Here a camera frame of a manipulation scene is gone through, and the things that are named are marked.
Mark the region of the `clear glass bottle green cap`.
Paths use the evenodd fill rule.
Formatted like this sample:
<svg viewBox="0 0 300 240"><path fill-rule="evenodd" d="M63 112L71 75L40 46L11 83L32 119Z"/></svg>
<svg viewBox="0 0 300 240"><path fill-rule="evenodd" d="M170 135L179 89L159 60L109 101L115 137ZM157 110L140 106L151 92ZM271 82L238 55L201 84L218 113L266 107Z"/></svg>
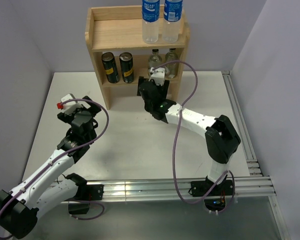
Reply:
<svg viewBox="0 0 300 240"><path fill-rule="evenodd" d="M159 55L158 49L152 50L152 55L148 58L148 76L151 76L151 68L157 68L162 64L162 57Z"/></svg>

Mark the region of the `black can yellow label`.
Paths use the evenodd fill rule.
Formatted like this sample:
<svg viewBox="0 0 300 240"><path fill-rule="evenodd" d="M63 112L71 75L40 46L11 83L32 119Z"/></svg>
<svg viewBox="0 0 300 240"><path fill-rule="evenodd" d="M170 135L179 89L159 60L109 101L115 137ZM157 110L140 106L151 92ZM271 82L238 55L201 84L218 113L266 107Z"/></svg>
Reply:
<svg viewBox="0 0 300 240"><path fill-rule="evenodd" d="M133 56L129 52L123 52L119 55L122 79L125 83L130 84L134 81Z"/></svg>

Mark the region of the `blue label water bottle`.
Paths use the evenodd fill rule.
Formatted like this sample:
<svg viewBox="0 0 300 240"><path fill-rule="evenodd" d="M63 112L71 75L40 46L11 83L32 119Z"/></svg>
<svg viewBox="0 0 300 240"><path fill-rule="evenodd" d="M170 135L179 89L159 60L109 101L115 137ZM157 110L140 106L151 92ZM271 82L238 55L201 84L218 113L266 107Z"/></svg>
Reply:
<svg viewBox="0 0 300 240"><path fill-rule="evenodd" d="M183 0L166 0L163 11L162 39L167 43L175 43L179 38Z"/></svg>

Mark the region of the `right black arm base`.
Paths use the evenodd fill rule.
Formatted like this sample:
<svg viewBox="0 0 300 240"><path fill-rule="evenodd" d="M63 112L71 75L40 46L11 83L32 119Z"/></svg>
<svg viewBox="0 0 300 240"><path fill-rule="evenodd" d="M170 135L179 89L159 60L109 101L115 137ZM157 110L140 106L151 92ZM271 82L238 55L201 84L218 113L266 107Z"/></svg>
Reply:
<svg viewBox="0 0 300 240"><path fill-rule="evenodd" d="M194 197L203 197L213 186L210 180L195 180L190 182L188 193ZM209 213L218 214L227 208L235 195L235 182L230 179L224 179L220 184L217 184L203 200L205 208Z"/></svg>

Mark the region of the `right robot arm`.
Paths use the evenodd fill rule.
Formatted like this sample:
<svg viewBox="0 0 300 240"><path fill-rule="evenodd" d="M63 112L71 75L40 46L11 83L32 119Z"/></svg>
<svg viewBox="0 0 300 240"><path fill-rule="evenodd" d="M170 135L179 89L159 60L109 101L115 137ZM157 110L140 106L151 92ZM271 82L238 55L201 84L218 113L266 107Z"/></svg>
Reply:
<svg viewBox="0 0 300 240"><path fill-rule="evenodd" d="M167 99L168 86L168 80L159 85L154 80L140 76L137 95L142 97L145 111L156 120L175 124L178 129L186 128L205 139L208 154L212 159L206 177L206 189L210 194L217 195L224 188L223 180L226 178L230 159L237 151L241 139L227 116L203 115Z"/></svg>

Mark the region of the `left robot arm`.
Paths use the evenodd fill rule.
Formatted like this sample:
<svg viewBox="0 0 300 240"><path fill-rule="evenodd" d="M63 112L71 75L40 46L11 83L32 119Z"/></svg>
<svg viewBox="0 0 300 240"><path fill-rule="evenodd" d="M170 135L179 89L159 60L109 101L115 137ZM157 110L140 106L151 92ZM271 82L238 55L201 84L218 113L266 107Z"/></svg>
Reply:
<svg viewBox="0 0 300 240"><path fill-rule="evenodd" d="M88 96L75 98L72 94L63 97L57 108L60 110L57 118L70 126L65 137L27 179L10 191L0 191L0 227L17 239L27 236L38 220L59 203L68 199L81 200L88 193L87 181L75 173L55 187L51 184L102 136L96 133L95 116L106 109Z"/></svg>

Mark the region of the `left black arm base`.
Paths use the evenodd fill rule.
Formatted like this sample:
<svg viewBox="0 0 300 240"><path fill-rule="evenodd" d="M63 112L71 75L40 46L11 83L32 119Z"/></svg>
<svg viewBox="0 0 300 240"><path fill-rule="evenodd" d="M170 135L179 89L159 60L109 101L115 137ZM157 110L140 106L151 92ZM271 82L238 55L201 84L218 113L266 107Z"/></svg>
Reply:
<svg viewBox="0 0 300 240"><path fill-rule="evenodd" d="M102 200L104 193L103 184L88 184L84 187L79 187L77 194L70 198L68 204L68 213L76 218L78 215L86 215L93 206L100 206L101 212L95 217L88 217L87 220L92 220L100 217L104 211L105 206L97 201Z"/></svg>

